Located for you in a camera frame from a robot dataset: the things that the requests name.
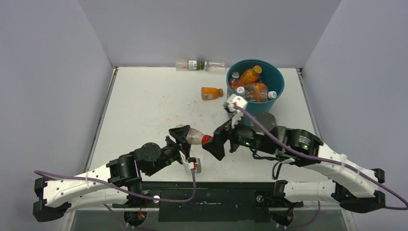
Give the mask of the clear bottle red label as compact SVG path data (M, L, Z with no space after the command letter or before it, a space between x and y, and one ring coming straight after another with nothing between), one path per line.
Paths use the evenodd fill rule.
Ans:
M212 136L203 134L197 129L192 127L189 128L189 132L187 134L187 142L191 145L204 145L212 139Z

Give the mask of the small orange juice bottle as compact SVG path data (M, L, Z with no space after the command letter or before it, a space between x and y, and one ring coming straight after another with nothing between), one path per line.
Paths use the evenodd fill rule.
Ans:
M214 100L222 97L224 94L223 89L202 87L201 88L201 98L203 100Z
M240 76L240 80L244 85L253 84L258 81L262 71L263 69L261 66L255 65L254 67L244 71Z

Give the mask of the crushed clear blue bottle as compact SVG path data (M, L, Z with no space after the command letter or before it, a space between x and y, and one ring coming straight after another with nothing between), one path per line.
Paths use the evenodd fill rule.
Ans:
M235 93L236 93L237 96L241 96L244 99L249 100L250 93L249 93L249 91L247 91L245 89L245 87L243 87L243 86L237 87Z

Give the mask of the clear bottle green label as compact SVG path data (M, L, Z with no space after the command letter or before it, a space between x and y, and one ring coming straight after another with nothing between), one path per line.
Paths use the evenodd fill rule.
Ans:
M199 60L182 60L176 61L175 68L178 71L189 70L205 70L207 67L208 61L199 61Z

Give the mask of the large orange label bottle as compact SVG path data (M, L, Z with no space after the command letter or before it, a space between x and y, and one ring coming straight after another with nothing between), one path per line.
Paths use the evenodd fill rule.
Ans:
M244 86L245 99L262 103L272 99L275 99L278 94L276 91L269 90L264 83L252 83Z

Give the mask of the teal plastic bin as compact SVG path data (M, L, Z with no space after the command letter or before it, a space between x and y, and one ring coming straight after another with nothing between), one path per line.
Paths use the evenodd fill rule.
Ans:
M278 68L266 61L258 59L246 59L233 64L227 72L226 81L229 81L229 79L232 77L233 72L243 74L244 71L256 65L262 68L262 73L260 75L260 80L262 81L262 83L264 83L268 87L268 90L275 91L277 93L277 96L274 99L270 99L262 103L249 101L246 110L253 116L256 116L260 113L269 113L275 101L282 95L285 87L283 75L278 70Z

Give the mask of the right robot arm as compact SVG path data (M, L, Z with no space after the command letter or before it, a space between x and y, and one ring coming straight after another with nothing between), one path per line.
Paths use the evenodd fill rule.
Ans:
M385 208L385 194L379 190L384 183L382 169L359 167L316 135L276 125L272 114L263 113L250 119L250 125L228 120L214 131L211 139L203 142L203 148L221 160L225 156L224 144L229 142L230 152L240 146L247 147L253 153L266 153L282 165L303 167L326 177L315 182L275 181L271 200L276 205L324 201L355 213Z

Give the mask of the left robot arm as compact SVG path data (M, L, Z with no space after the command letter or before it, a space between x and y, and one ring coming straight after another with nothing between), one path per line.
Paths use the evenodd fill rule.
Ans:
M33 204L33 215L38 222L48 222L83 207L108 204L138 207L144 200L154 200L142 193L142 176L150 177L174 162L194 175L197 163L190 157L193 138L189 125L179 125L169 130L164 147L149 142L76 176L36 170L40 178L35 180L38 200Z

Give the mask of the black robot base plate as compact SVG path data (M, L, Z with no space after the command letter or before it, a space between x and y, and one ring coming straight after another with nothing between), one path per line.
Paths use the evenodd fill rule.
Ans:
M126 218L144 211L158 209L159 222L228 222L252 220L268 222L267 209L284 214L289 208L303 207L274 197L273 182L199 182L194 199L187 203L169 203L139 199L136 204L114 204L114 208L130 209Z

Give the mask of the clear bottle at wall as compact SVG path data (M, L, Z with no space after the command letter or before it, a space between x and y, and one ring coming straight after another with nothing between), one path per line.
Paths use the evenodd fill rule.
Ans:
M226 71L226 64L219 61L206 61L205 68L208 73L223 74Z

